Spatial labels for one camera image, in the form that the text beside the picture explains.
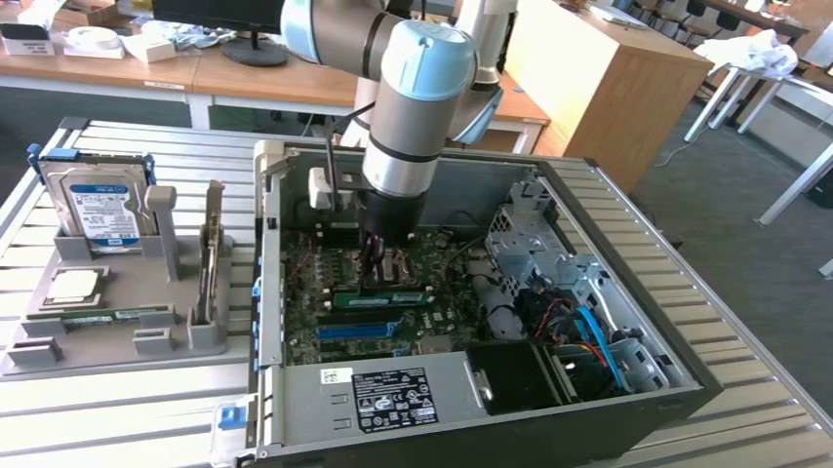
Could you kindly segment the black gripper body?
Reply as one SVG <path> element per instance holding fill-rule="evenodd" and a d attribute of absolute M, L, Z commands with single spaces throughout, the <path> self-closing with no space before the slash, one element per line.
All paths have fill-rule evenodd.
<path fill-rule="evenodd" d="M 356 221 L 365 233 L 379 238 L 384 245 L 396 247 L 415 232 L 427 194 L 395 197 L 379 191 L 360 191 L 356 197 Z"/>

